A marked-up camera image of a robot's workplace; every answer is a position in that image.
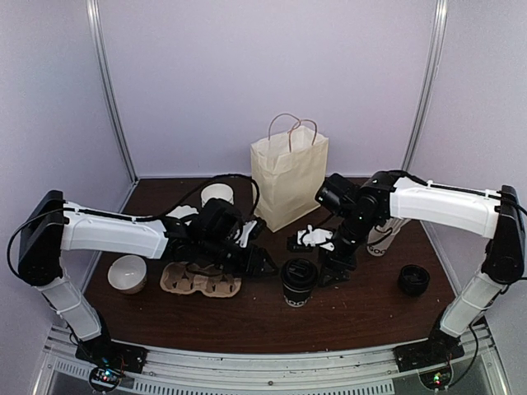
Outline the black paper coffee cup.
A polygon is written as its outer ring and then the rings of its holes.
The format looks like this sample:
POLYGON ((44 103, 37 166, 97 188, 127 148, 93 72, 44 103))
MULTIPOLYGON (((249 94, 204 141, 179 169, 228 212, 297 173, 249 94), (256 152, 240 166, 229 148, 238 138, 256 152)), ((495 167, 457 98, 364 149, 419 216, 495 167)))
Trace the black paper coffee cup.
POLYGON ((305 290, 295 290, 282 283, 284 300, 289 306, 300 308, 307 303, 315 286, 305 290))

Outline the black cup lid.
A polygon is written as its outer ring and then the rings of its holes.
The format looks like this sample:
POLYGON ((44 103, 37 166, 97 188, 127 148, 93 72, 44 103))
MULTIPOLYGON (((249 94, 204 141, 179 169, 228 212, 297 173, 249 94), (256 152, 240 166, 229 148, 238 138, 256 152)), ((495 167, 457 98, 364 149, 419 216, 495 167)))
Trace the black cup lid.
POLYGON ((282 283, 295 290, 305 290, 315 286, 318 280, 318 268, 304 258, 290 259, 281 269, 282 283))

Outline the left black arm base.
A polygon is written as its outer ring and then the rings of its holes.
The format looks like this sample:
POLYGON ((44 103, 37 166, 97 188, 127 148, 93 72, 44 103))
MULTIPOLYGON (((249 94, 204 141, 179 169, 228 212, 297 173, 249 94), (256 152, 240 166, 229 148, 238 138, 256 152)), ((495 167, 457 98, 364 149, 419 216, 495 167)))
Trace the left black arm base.
POLYGON ((146 362, 147 349, 114 342, 101 335, 89 341, 80 341, 75 356, 102 368, 140 374, 146 362))

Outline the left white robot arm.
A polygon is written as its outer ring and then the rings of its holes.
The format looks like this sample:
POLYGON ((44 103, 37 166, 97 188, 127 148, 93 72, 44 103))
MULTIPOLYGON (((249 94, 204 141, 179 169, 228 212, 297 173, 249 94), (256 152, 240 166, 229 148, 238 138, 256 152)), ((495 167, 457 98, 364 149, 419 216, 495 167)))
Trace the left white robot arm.
POLYGON ((55 312, 86 342, 100 365, 118 359, 118 347, 104 330, 104 319, 67 278, 61 254, 71 250, 124 253, 148 259, 202 258, 235 277, 270 277, 277 266, 267 250, 254 244, 266 226, 247 221, 230 202, 213 197, 202 208, 179 206, 157 216, 98 211, 49 191, 10 240, 18 240, 12 273, 38 289, 55 312))

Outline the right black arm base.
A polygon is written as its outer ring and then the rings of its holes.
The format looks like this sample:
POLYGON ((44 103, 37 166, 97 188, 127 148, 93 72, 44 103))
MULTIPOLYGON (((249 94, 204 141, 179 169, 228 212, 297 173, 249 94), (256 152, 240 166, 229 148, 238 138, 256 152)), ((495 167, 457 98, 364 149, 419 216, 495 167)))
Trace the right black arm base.
POLYGON ((399 372, 446 364, 452 358, 464 356, 464 348, 460 344, 447 346, 432 340, 396 346, 393 352, 399 372))

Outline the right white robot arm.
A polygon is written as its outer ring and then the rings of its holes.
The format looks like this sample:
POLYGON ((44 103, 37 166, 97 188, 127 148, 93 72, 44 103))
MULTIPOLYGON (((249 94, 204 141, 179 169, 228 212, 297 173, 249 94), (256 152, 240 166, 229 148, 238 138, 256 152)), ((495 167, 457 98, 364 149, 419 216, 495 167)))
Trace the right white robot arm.
POLYGON ((519 281, 525 271, 525 210, 516 190, 474 190, 424 181, 403 170, 378 171, 357 185, 332 174, 320 186, 316 201, 342 218, 330 243, 325 273, 341 281, 352 270, 356 250, 377 226, 395 235, 399 222, 425 221, 467 230, 487 239, 485 259, 472 279, 440 316, 438 333, 422 345, 422 356, 433 364, 454 349, 459 337, 497 295, 519 281))

